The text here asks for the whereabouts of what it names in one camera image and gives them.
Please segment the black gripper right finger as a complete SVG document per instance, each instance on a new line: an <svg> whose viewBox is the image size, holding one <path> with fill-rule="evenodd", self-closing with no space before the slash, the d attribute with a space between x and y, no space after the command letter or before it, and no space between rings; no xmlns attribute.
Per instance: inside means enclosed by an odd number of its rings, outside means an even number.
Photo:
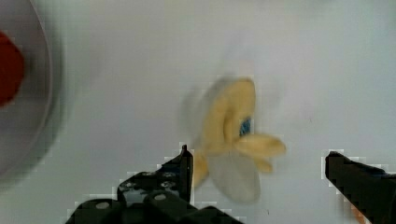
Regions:
<svg viewBox="0 0 396 224"><path fill-rule="evenodd" d="M325 176L350 202L359 224L396 224L395 175L331 151Z"/></svg>

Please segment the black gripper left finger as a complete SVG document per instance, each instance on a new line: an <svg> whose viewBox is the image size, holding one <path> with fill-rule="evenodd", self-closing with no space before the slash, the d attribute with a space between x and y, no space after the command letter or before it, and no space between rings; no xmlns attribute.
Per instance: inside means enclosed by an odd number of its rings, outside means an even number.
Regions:
<svg viewBox="0 0 396 224"><path fill-rule="evenodd" d="M191 199L193 156L183 145L180 153L156 171L139 172L121 182L117 199L125 205L142 203L152 192L168 191L182 200Z"/></svg>

